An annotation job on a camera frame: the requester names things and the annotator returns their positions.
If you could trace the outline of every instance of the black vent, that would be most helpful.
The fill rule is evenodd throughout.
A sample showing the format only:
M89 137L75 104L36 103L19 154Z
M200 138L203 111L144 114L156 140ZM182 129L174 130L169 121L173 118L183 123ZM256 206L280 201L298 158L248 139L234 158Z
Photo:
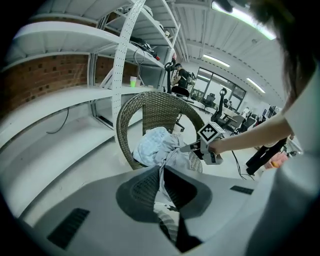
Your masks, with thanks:
M66 249L72 238L77 233L85 219L88 217L90 211L85 209L74 209L65 219L60 223L55 230L48 235L47 239L56 246Z

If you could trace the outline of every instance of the hand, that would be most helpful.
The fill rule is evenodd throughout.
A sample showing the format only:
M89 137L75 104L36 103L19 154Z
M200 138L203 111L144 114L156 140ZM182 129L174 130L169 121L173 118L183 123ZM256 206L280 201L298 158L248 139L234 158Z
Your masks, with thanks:
M214 152L216 155L220 155L222 152L224 152L224 141L223 139L217 139L212 141L209 146L208 146L208 150L210 152Z

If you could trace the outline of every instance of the wicker chair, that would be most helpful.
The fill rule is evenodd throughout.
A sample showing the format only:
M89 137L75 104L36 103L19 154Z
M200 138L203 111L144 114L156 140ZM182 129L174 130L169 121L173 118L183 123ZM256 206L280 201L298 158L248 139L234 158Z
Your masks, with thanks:
M204 122L197 112L184 100L160 91L146 91L128 100L120 109L116 120L116 134L120 148L132 169L145 167L134 160L128 145L128 126L133 114L142 108L142 134L156 127L165 127L172 133L179 114L186 115L194 125L196 131L204 126ZM191 169L202 173L200 159L190 154Z

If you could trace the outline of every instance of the plastic cup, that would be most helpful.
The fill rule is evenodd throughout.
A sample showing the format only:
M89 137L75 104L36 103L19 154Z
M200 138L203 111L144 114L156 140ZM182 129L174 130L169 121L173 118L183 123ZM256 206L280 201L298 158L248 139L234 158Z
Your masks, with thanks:
M130 76L130 86L135 87L137 82L137 78L135 76Z

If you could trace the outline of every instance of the shelf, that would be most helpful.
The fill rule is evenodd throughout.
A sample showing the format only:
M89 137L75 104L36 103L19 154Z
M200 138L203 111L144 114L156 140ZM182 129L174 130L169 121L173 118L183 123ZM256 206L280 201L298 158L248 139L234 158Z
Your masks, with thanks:
M106 27L109 27L120 33L125 24L126 17L127 16L125 14L119 16L109 22ZM169 46L170 48L173 48L172 43L166 37L159 24L144 8L142 8L136 20L132 31L132 36L141 38L152 46Z
M105 50L101 50L98 53L99 56L107 58L114 58L115 54L116 47L110 47ZM138 62L141 65L153 66L160 69L165 68L165 66L159 60L156 60L150 53L143 51L142 49L136 47L131 43L128 44L128 50L126 52L125 60L132 64L137 64Z
M18 31L5 61L12 65L44 54L89 54L102 47L116 46L119 42L117 35L87 25L62 21L36 22Z
M146 0L145 4L151 8L153 18L161 22L165 29L178 28L178 24L166 0Z
M112 90L77 86L34 99L14 110L0 124L0 148L38 120L70 106L112 96Z
M97 23L103 16L125 4L128 4L127 0L51 0L45 1L31 19L64 17Z
M129 87L129 86L122 86L121 87L121 94L139 94L142 92L149 92L149 91L156 91L154 88L150 87Z
M87 116L67 123L58 133L47 134L26 148L0 179L13 215L19 217L54 179L114 135L113 130Z

